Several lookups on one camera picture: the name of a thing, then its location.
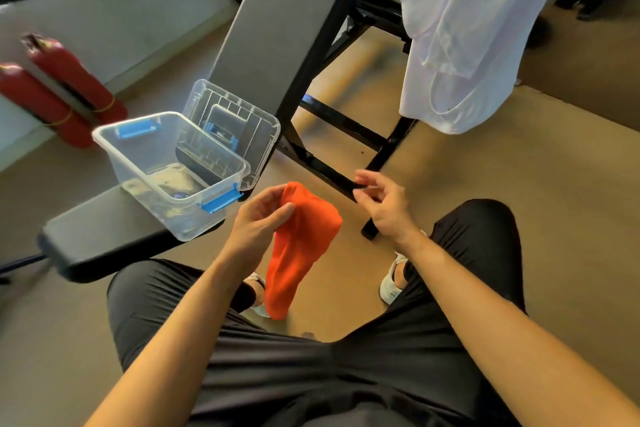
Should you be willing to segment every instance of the orange cloth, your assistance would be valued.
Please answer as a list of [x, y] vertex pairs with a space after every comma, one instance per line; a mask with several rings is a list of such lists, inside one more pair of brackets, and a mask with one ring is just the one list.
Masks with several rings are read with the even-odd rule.
[[264, 307], [273, 319], [287, 317], [298, 284], [342, 226], [338, 210], [299, 182], [287, 184], [280, 204], [286, 203], [295, 204], [296, 209], [276, 230], [264, 294]]

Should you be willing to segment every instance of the fire extinguisher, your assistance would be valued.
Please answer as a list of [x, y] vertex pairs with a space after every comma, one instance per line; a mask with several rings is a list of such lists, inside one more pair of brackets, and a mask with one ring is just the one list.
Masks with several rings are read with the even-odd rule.
[[74, 147], [93, 143], [91, 124], [35, 76], [14, 63], [0, 63], [0, 93]]
[[75, 96], [100, 123], [127, 118], [127, 109], [80, 61], [55, 39], [28, 34], [22, 38], [29, 59]]

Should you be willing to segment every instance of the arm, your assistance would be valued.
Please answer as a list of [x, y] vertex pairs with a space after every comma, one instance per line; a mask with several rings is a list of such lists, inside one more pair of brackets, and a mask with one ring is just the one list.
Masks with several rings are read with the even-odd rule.
[[241, 206], [218, 258], [184, 295], [87, 427], [186, 424], [237, 287], [257, 268], [273, 232], [293, 213], [292, 203], [280, 207], [285, 186], [267, 188]]
[[356, 201], [412, 261], [524, 427], [640, 426], [640, 410], [611, 382], [420, 233], [402, 187], [377, 172], [358, 171], [356, 181], [370, 186], [354, 191]]

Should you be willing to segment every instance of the clear plastic container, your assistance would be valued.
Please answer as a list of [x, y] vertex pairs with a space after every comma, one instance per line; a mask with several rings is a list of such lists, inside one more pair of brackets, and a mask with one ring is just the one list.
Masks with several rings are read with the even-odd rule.
[[280, 135], [276, 117], [206, 80], [193, 86], [184, 114], [249, 163], [239, 189], [252, 189]]
[[244, 158], [177, 112], [103, 125], [93, 140], [108, 152], [122, 187], [181, 241], [224, 220], [252, 172]]

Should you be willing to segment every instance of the forearm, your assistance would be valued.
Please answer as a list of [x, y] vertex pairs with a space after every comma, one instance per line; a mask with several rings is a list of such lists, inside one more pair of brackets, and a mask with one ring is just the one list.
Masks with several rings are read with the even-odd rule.
[[417, 231], [401, 244], [524, 427], [638, 426], [640, 411], [560, 340]]
[[214, 262], [189, 289], [87, 426], [185, 425], [240, 283], [226, 265]]

